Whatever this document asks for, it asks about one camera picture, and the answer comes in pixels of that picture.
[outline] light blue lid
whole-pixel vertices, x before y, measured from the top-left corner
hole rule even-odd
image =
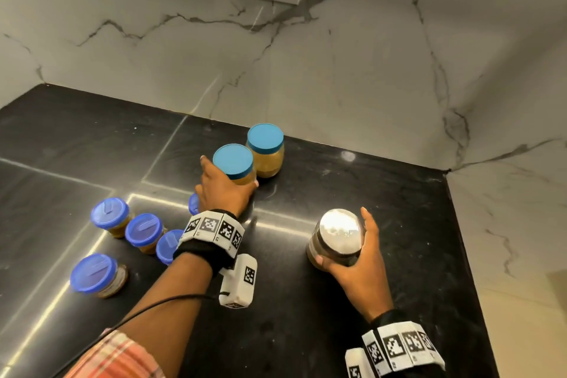
[[[183,236],[183,231],[175,229],[170,230],[159,239],[155,252],[164,265],[169,266],[173,262],[174,253],[181,236]]]
[[[278,126],[262,123],[248,131],[248,145],[258,154],[273,154],[284,144],[284,134]]]
[[[133,246],[153,244],[163,231],[162,221],[154,214],[140,214],[126,226],[126,239]]]
[[[189,197],[189,212],[191,215],[199,213],[199,195],[197,193],[193,193]]]
[[[71,272],[71,287],[81,293],[96,293],[110,284],[118,263],[106,254],[91,254],[76,264]]]
[[[244,178],[252,171],[252,152],[244,145],[228,144],[216,150],[213,164],[231,180]]]
[[[92,209],[91,221],[101,229],[112,229],[122,223],[128,213],[130,213],[128,203],[120,198],[108,198]]]

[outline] spice container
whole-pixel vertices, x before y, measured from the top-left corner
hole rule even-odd
[[[128,280],[128,269],[106,254],[91,254],[76,264],[71,272],[75,291],[95,294],[103,299],[115,295]]]
[[[126,239],[144,254],[155,254],[155,246],[167,231],[154,214],[140,214],[126,226]]]
[[[159,239],[155,253],[164,265],[169,266],[174,261],[174,253],[181,236],[183,236],[183,231],[175,229],[170,230]]]
[[[193,193],[189,196],[189,213],[191,215],[197,215],[199,213],[199,195]]]
[[[252,151],[254,168],[260,178],[277,174],[284,161],[284,134],[273,124],[262,123],[250,128],[246,146]]]
[[[364,243],[364,229],[351,211],[327,211],[319,220],[307,245],[307,257],[317,269],[323,270],[315,257],[322,255],[343,266],[352,266],[358,260]]]
[[[252,152],[244,145],[228,144],[216,150],[213,164],[235,184],[245,185],[256,180]]]
[[[126,226],[134,218],[128,203],[120,198],[108,198],[91,211],[91,221],[97,227],[109,231],[115,238],[124,238]]]

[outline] silver lid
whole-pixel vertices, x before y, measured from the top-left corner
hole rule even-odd
[[[362,248],[364,230],[351,211],[327,211],[319,222],[319,233],[325,244],[339,254],[355,254]]]

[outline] hand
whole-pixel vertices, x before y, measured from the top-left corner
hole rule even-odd
[[[353,306],[366,321],[371,322],[384,312],[393,309],[393,302],[384,259],[380,253],[378,226],[366,208],[361,208],[361,214],[364,218],[366,235],[356,264],[352,267],[341,266],[321,255],[315,260],[319,266],[336,278]]]
[[[195,186],[199,195],[199,212],[220,209],[230,211],[238,218],[258,188],[258,181],[236,185],[205,156],[201,156],[201,167],[201,184]]]

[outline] marble wall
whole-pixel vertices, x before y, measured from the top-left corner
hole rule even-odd
[[[566,16],[565,0],[0,0],[0,106],[45,81],[452,169],[499,368],[524,376],[522,326],[567,366],[549,354],[567,348]]]

